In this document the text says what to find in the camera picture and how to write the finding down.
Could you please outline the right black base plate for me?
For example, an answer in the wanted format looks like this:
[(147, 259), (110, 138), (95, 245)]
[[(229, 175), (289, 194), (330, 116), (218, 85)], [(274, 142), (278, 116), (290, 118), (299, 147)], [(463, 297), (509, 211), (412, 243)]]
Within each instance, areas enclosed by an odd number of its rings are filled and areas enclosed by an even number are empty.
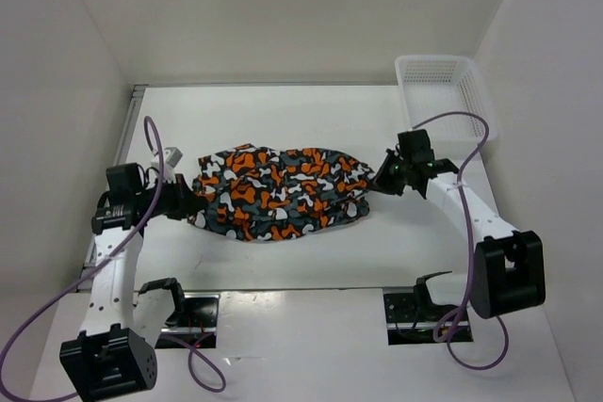
[(383, 293), (383, 306), (390, 346), (434, 344), (433, 329), (453, 305), (420, 304), (412, 291)]

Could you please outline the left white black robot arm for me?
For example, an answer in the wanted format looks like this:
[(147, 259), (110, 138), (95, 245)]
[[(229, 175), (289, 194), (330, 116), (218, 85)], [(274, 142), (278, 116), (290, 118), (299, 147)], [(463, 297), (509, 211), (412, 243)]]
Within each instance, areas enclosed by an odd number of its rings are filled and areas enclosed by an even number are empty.
[(153, 162), (148, 186), (139, 165), (106, 170), (107, 191), (91, 219), (96, 250), (90, 301), (77, 337), (62, 343), (59, 360), (84, 401), (104, 401), (154, 388), (155, 344), (164, 324), (180, 325), (188, 304), (174, 277), (135, 286), (144, 229), (154, 217), (190, 216), (196, 198), (170, 163)]

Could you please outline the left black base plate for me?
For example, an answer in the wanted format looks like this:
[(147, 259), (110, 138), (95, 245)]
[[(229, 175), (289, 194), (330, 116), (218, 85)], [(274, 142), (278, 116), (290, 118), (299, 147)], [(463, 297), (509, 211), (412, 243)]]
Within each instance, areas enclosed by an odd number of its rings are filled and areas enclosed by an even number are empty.
[(164, 324), (156, 349), (181, 348), (167, 336), (189, 345), (198, 340), (197, 348), (215, 348), (217, 341), (220, 295), (218, 293), (185, 292), (182, 309), (174, 312)]

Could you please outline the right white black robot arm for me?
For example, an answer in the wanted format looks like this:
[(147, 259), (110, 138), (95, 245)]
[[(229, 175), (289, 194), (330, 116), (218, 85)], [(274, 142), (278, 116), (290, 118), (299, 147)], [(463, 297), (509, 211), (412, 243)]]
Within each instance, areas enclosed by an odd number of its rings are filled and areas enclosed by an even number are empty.
[(542, 305), (546, 300), (543, 242), (495, 213), (447, 158), (437, 159), (424, 129), (398, 134), (372, 183), (387, 195), (411, 188), (439, 208), (471, 241), (468, 301), (484, 319)]

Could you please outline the orange camouflage shorts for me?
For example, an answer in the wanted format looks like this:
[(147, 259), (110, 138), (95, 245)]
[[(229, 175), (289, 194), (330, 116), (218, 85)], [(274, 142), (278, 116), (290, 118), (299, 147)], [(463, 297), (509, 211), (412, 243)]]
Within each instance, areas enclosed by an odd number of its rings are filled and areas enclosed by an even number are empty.
[(243, 144), (199, 158), (190, 225), (244, 242), (292, 240), (370, 213), (369, 164), (324, 148)]

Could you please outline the white plastic basket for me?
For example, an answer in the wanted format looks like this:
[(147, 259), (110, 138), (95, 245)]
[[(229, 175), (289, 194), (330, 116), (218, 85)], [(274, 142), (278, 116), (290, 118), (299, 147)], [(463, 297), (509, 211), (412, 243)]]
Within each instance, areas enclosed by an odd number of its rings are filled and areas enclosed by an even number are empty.
[(479, 143), (498, 136), (497, 120), (475, 62), (465, 56), (410, 55), (395, 60), (399, 96), (412, 126), (436, 141)]

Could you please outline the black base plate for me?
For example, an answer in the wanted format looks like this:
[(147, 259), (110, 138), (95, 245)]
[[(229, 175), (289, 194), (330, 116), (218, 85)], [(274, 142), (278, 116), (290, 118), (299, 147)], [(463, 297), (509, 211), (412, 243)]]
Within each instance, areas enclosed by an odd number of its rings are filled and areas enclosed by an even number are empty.
[(156, 349), (181, 348), (167, 336), (189, 345), (198, 340), (197, 348), (215, 348), (217, 341), (220, 295), (218, 293), (185, 292), (182, 309), (174, 312), (164, 324)]
[(383, 306), (390, 346), (434, 344), (433, 329), (453, 305), (420, 304), (412, 291), (383, 293)]

